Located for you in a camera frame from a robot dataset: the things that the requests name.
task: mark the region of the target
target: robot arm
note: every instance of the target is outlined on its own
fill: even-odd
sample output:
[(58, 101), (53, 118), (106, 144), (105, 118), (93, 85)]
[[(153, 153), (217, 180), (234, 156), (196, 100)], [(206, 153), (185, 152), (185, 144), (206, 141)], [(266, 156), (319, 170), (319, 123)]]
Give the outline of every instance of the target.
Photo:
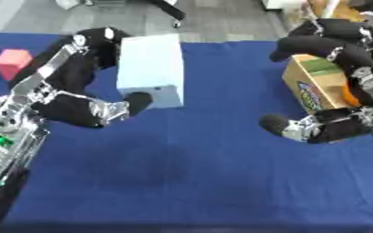
[(100, 128), (131, 117), (152, 102), (146, 93), (110, 103), (85, 91), (97, 69), (116, 65), (124, 36), (128, 34), (110, 27), (64, 36), (9, 83), (9, 95), (0, 97), (0, 223), (49, 134), (46, 120)]
[(294, 54), (325, 57), (340, 66), (362, 107), (319, 111), (299, 121), (263, 116), (267, 131), (308, 143), (325, 143), (373, 132), (373, 28), (344, 19), (308, 21), (278, 42), (273, 61)]

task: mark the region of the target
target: table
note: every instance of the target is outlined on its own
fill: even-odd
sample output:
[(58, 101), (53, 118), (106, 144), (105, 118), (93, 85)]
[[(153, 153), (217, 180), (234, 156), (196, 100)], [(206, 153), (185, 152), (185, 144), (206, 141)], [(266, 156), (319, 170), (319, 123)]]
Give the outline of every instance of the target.
[[(54, 40), (0, 34), (0, 50), (37, 54)], [(281, 80), (286, 64), (267, 59), (274, 47), (183, 44), (185, 107), (151, 109), (102, 130), (52, 124), (5, 228), (373, 228), (372, 137), (309, 146), (257, 125), (265, 113), (305, 115)], [(98, 76), (91, 91), (117, 100), (115, 69)]]

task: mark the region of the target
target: white box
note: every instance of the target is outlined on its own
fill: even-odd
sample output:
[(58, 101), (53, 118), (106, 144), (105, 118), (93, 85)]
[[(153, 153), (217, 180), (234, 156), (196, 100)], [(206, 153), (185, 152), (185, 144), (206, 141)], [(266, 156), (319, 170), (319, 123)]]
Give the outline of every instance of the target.
[(184, 105), (184, 61), (178, 35), (127, 37), (121, 45), (117, 89), (146, 92), (149, 108)]

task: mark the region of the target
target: red cube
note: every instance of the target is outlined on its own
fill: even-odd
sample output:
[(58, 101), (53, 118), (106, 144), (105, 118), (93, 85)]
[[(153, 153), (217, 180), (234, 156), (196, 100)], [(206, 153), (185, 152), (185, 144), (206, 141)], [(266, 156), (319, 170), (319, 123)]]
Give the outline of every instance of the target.
[(0, 55), (0, 74), (9, 81), (32, 61), (31, 54), (24, 49), (5, 49)]

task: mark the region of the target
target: brown cardboard box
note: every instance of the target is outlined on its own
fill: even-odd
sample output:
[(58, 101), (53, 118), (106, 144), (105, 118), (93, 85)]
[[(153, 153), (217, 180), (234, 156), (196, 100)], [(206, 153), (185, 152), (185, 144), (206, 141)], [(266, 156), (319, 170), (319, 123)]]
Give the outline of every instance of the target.
[(293, 56), (283, 79), (309, 114), (349, 106), (342, 97), (347, 79), (341, 69), (326, 59)]

